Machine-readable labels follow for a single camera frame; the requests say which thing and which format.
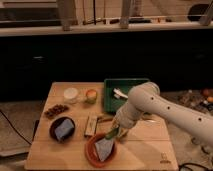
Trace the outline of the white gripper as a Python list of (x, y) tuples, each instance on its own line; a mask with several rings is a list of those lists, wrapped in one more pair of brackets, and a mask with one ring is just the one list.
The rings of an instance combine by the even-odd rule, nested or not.
[(131, 121), (126, 116), (123, 116), (120, 114), (115, 115), (113, 119), (112, 127), (113, 128), (119, 127), (119, 139), (124, 138), (128, 134), (128, 130), (130, 126), (131, 126)]

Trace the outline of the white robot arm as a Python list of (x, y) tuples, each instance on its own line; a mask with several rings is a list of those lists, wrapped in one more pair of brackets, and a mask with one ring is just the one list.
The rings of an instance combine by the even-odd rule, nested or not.
[(143, 112), (156, 114), (213, 147), (213, 117), (162, 98), (159, 87), (153, 82), (129, 90), (128, 99), (117, 110), (115, 121), (122, 128), (131, 129)]

